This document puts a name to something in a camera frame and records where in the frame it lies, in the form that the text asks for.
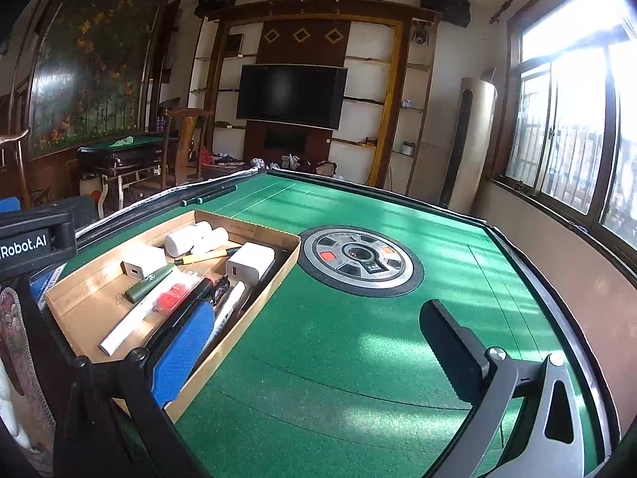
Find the white marker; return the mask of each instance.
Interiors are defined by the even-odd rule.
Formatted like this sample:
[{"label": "white marker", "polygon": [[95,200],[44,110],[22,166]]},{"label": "white marker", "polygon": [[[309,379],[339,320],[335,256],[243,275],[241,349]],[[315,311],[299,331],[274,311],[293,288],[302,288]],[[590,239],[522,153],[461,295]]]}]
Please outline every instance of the white marker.
[{"label": "white marker", "polygon": [[206,344],[203,347],[203,351],[205,351],[208,348],[208,345],[212,343],[212,341],[219,334],[221,334],[221,331],[224,330],[225,324],[227,324],[230,316],[232,316],[235,308],[239,304],[244,291],[245,284],[243,282],[239,281],[234,285],[234,287],[230,291],[230,294],[228,295],[228,298],[225,299],[221,311],[219,311],[219,314],[215,318],[215,325],[214,327],[212,327],[212,333],[210,334],[208,341],[206,341]]},{"label": "white marker", "polygon": [[133,307],[131,311],[117,324],[111,333],[104,338],[104,341],[100,343],[100,349],[108,356],[112,356],[117,348],[128,338],[131,332],[133,332],[141,323],[144,318],[152,311],[155,305],[155,300],[159,298],[159,295],[168,291],[174,284],[178,284],[183,281],[183,273],[177,268],[173,268],[173,271],[163,279],[157,286],[151,290],[144,298],[142,298],[138,305]]}]

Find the cloth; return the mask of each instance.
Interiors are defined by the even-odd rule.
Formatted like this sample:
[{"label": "cloth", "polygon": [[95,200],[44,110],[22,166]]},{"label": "cloth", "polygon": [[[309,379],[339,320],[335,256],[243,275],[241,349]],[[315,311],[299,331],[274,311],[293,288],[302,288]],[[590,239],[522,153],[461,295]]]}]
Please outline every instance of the cloth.
[{"label": "cloth", "polygon": [[0,292],[0,356],[6,372],[4,376],[8,378],[4,381],[8,380],[18,394],[26,397],[41,436],[41,440],[33,444],[26,432],[20,430],[16,419],[16,442],[42,476],[53,476],[55,419],[37,381],[18,294],[10,287]]},{"label": "cloth", "polygon": [[132,136],[127,136],[126,138],[122,138],[114,144],[111,144],[111,147],[124,147],[125,145],[133,145],[134,141],[135,139]]},{"label": "cloth", "polygon": [[18,198],[0,199],[0,213],[15,212],[20,210],[20,201]]}]

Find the patterned fabric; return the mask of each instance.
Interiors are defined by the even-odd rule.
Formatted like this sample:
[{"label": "patterned fabric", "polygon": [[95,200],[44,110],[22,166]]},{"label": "patterned fabric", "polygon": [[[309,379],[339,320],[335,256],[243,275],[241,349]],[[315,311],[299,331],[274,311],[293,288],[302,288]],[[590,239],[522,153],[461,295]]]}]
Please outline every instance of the patterned fabric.
[{"label": "patterned fabric", "polygon": [[8,355],[9,360],[3,357],[2,362],[14,388],[27,398],[34,421],[47,434],[42,444],[25,450],[25,454],[40,474],[50,476],[55,419],[37,382],[18,294],[10,287],[0,292],[0,347],[0,354]]}]

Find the red packaging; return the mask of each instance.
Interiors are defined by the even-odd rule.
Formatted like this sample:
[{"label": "red packaging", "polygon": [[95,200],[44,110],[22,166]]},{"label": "red packaging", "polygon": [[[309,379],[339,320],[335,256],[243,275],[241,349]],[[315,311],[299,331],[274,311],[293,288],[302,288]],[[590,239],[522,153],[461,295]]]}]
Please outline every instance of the red packaging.
[{"label": "red packaging", "polygon": [[177,306],[182,302],[186,295],[189,293],[190,287],[186,284],[174,284],[168,291],[159,295],[159,298],[155,302],[155,311],[170,315]]}]

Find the small table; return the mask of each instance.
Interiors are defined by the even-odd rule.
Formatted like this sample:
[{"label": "small table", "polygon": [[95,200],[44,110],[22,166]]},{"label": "small table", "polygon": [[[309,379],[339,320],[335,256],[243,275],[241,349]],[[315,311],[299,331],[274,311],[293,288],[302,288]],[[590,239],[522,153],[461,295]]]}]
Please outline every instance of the small table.
[{"label": "small table", "polygon": [[113,147],[115,140],[109,140],[78,148],[82,173],[101,175],[100,218],[104,217],[104,200],[110,182],[117,182],[118,210],[121,210],[125,188],[160,174],[162,141],[160,135],[137,135],[130,145]]},{"label": "small table", "polygon": [[241,164],[235,166],[223,166],[223,165],[203,165],[201,173],[203,178],[220,178],[222,176],[228,176],[241,170],[252,169],[250,164]]}]

